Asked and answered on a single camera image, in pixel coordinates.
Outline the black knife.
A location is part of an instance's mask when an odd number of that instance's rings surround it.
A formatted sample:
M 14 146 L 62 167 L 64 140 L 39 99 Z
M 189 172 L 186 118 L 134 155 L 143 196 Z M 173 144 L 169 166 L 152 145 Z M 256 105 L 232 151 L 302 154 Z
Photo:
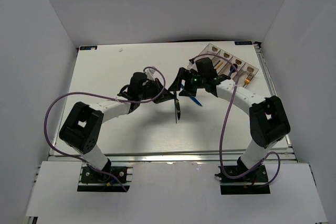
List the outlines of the black knife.
M 179 100 L 177 98 L 177 92 L 174 91 L 173 94 L 174 94 L 175 123 L 177 123 L 181 118 L 181 108 Z

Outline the blue knife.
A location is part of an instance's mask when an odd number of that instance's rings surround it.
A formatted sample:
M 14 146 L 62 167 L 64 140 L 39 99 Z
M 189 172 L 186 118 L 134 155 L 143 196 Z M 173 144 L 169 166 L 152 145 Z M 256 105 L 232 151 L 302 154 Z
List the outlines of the blue knife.
M 196 105 L 202 107 L 203 105 L 199 102 L 196 97 L 189 97 Z

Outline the blue-handled rainbow spoon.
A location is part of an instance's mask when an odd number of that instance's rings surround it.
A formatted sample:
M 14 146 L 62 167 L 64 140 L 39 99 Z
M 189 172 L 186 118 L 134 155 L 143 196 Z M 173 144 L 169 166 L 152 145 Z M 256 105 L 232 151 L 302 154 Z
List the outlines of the blue-handled rainbow spoon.
M 236 65 L 235 63 L 230 67 L 230 72 L 229 72 L 229 74 L 228 74 L 229 77 L 231 77 L 231 75 L 232 75 L 234 72 L 236 72 L 237 67 L 238 67 L 238 65 Z

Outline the gold fork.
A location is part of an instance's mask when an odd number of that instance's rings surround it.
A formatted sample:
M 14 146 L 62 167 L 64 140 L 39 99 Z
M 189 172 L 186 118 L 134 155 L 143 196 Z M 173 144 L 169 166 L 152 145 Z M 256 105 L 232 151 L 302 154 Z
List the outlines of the gold fork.
M 253 77 L 254 77 L 254 74 L 252 72 L 248 74 L 248 76 L 244 80 L 243 88 L 245 88 L 246 86 L 250 84 Z

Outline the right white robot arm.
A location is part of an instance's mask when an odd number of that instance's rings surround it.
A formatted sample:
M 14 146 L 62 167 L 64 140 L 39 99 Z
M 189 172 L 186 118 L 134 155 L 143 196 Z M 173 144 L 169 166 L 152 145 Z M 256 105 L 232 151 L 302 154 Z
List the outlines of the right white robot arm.
M 256 175 L 256 167 L 266 158 L 268 151 L 290 132 L 290 124 L 279 97 L 263 97 L 215 70 L 208 57 L 192 59 L 196 69 L 179 68 L 169 91 L 181 96 L 194 97 L 198 89 L 229 102 L 249 116 L 251 141 L 237 161 L 237 175 L 247 182 Z

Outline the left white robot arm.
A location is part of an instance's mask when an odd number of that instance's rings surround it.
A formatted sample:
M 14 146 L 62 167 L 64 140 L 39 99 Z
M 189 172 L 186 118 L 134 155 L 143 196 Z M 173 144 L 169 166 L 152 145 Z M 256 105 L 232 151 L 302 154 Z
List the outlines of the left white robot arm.
M 110 178 L 111 162 L 97 146 L 102 124 L 132 113 L 140 101 L 159 104 L 173 99 L 174 95 L 152 73 L 136 72 L 113 100 L 91 105 L 75 103 L 60 129 L 59 138 L 94 167 L 93 176 L 104 182 Z

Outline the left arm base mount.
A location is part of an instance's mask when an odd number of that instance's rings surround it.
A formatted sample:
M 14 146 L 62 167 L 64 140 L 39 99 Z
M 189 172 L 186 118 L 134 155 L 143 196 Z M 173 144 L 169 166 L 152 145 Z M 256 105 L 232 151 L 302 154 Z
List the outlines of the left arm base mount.
M 96 172 L 87 165 L 82 165 L 77 192 L 126 193 L 132 182 L 133 167 L 112 165 L 109 173 L 115 176 L 125 189 L 113 176 Z

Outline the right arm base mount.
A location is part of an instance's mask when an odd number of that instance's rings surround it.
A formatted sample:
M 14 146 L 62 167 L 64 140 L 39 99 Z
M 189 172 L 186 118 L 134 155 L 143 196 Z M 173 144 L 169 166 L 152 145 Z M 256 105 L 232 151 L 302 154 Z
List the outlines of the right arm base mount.
M 244 177 L 231 179 L 227 178 L 219 168 L 219 173 L 215 178 L 220 183 L 220 193 L 222 195 L 266 195 L 270 194 L 268 183 L 268 174 L 264 165 L 250 172 Z

